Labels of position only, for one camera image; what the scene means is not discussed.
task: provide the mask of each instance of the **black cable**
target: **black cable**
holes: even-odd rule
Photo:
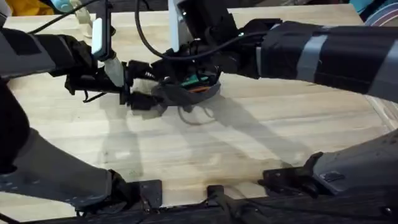
[[[40,32],[40,31],[44,30],[45,28],[51,26],[52,24],[54,24],[54,23],[60,21],[61,19],[63,19],[63,18],[65,18],[65,17],[67,17],[67,16],[69,16],[69,15],[75,13],[76,11],[80,10],[81,8],[86,7],[86,6],[88,6],[89,4],[92,4],[92,3],[97,2],[97,1],[100,1],[100,0],[90,0],[90,1],[88,1],[88,2],[86,2],[86,3],[84,3],[84,4],[81,4],[80,6],[78,6],[78,7],[74,8],[74,9],[72,9],[72,10],[69,11],[69,12],[66,12],[65,14],[63,14],[63,15],[61,15],[61,16],[58,16],[57,18],[51,20],[50,22],[48,22],[48,23],[46,23],[46,24],[40,26],[39,28],[36,28],[36,29],[34,29],[34,30],[28,32],[28,34],[36,34],[36,33]]]
[[[135,19],[136,19],[136,26],[137,26],[137,31],[139,34],[139,37],[142,41],[142,43],[148,48],[149,51],[151,51],[154,55],[165,59],[165,60],[173,60],[173,61],[187,61],[187,60],[197,60],[200,58],[204,58],[204,57],[208,57],[210,55],[213,55],[215,53],[217,53],[218,51],[224,49],[225,47],[230,46],[231,44],[235,44],[237,42],[239,42],[240,40],[249,38],[249,37],[255,37],[255,36],[259,36],[259,35],[266,35],[268,33],[268,31],[263,31],[263,32],[253,32],[250,34],[245,34],[239,37],[235,37],[217,47],[215,47],[214,49],[211,49],[205,53],[201,53],[198,55],[193,55],[193,56],[188,56],[188,57],[171,57],[168,55],[164,55],[162,53],[160,53],[159,51],[157,51],[156,49],[154,49],[147,41],[147,39],[145,38],[144,33],[142,32],[142,27],[141,27],[141,22],[139,20],[139,6],[140,6],[140,2],[141,0],[136,0],[136,11],[135,11]]]

